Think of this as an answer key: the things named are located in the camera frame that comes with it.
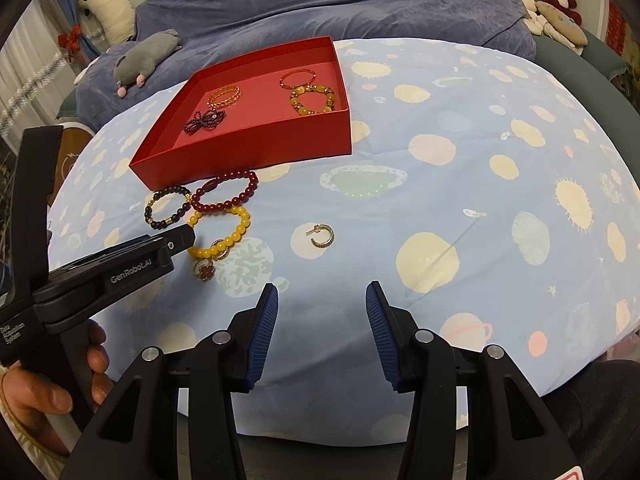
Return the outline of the person left hand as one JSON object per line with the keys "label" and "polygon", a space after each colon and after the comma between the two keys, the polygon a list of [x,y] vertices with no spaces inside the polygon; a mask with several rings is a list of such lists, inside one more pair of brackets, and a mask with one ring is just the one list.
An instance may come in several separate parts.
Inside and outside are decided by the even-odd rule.
{"label": "person left hand", "polygon": [[[106,333],[97,322],[90,321],[87,362],[92,369],[93,409],[96,411],[111,392],[114,382],[106,374],[110,359],[102,346]],[[49,451],[66,456],[68,449],[51,427],[47,415],[66,415],[73,409],[70,394],[48,378],[23,370],[16,362],[1,379],[6,405],[17,421]]]}

